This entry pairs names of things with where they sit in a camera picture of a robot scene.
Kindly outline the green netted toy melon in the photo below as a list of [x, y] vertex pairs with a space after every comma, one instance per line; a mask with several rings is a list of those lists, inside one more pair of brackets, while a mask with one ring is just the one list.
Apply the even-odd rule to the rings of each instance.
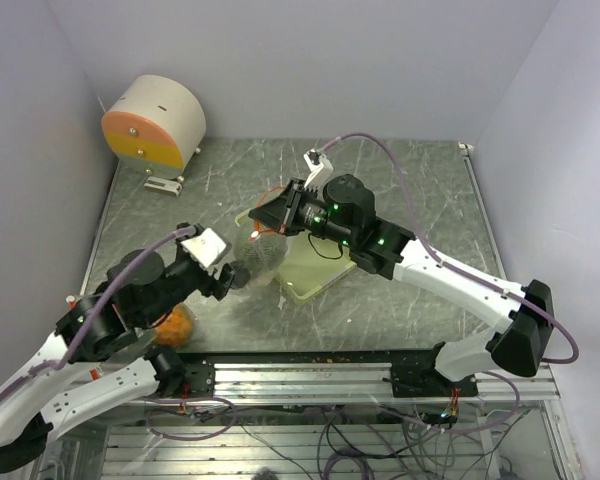
[[254, 274], [274, 271], [287, 253], [286, 240], [276, 234], [248, 232], [234, 245], [236, 260], [243, 261]]

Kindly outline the spare clear zip bag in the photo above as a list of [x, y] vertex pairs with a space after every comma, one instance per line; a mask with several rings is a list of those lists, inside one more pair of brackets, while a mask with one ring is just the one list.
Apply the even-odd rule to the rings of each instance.
[[251, 208], [235, 218], [230, 265], [235, 270], [232, 289], [246, 294], [271, 283], [288, 253], [287, 238], [251, 219]]

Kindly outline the orange toy pineapple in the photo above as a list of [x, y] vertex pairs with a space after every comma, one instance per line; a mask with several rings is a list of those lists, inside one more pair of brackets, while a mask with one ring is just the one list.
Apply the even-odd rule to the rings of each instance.
[[188, 307], [179, 304], [155, 328], [155, 342], [159, 345], [180, 347], [190, 341], [194, 329], [194, 316]]

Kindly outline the dark toy plum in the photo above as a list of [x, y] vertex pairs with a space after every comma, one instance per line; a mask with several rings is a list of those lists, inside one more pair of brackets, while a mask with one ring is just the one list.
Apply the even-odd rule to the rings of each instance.
[[231, 288], [234, 290], [245, 288], [251, 281], [250, 270], [246, 267], [243, 261], [239, 260], [234, 260], [230, 263], [230, 266], [234, 272]]

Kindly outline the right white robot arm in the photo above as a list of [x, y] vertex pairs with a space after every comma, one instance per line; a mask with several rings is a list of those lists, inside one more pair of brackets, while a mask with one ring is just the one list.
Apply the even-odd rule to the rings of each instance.
[[373, 192], [356, 177], [338, 176], [321, 193], [292, 180], [248, 216], [280, 235], [306, 232], [333, 241], [365, 272], [433, 292], [486, 324], [463, 340], [405, 352], [386, 379], [395, 397], [449, 395], [475, 374], [496, 368], [521, 378], [537, 374], [553, 331], [550, 288], [538, 280], [523, 286], [491, 277], [428, 252], [413, 232], [377, 215]]

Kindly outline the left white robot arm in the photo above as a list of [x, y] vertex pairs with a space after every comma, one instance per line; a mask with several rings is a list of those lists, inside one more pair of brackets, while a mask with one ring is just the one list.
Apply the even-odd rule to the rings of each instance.
[[0, 474], [27, 465], [48, 443], [129, 400], [176, 395], [186, 382], [186, 368], [169, 346], [153, 347], [80, 387], [70, 385], [135, 343], [137, 330], [165, 323], [191, 294], [223, 299], [235, 274], [229, 264], [210, 273], [183, 248], [170, 265], [155, 251], [135, 250], [111, 267], [106, 281], [79, 299], [0, 387]]

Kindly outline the pale green plastic basket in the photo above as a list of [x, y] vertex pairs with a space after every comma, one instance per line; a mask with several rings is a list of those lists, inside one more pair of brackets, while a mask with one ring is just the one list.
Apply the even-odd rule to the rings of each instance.
[[305, 232], [286, 238], [288, 253], [273, 281], [298, 305], [312, 300], [355, 267], [355, 263], [348, 258], [348, 251], [340, 250], [331, 241], [309, 238]]

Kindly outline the small white bracket block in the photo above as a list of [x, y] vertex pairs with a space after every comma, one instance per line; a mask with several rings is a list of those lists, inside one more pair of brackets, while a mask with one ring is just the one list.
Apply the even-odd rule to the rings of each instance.
[[182, 191], [182, 184], [176, 180], [149, 176], [144, 182], [144, 188], [151, 192], [178, 197]]

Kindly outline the aluminium rail frame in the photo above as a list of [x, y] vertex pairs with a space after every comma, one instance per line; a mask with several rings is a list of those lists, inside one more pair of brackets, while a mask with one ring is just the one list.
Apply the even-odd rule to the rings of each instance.
[[329, 352], [181, 352], [187, 368], [178, 396], [216, 396], [236, 404], [378, 403], [432, 400], [457, 394], [462, 401], [523, 401], [559, 397], [549, 367], [532, 378], [484, 373], [455, 386], [428, 371], [432, 353], [422, 349]]

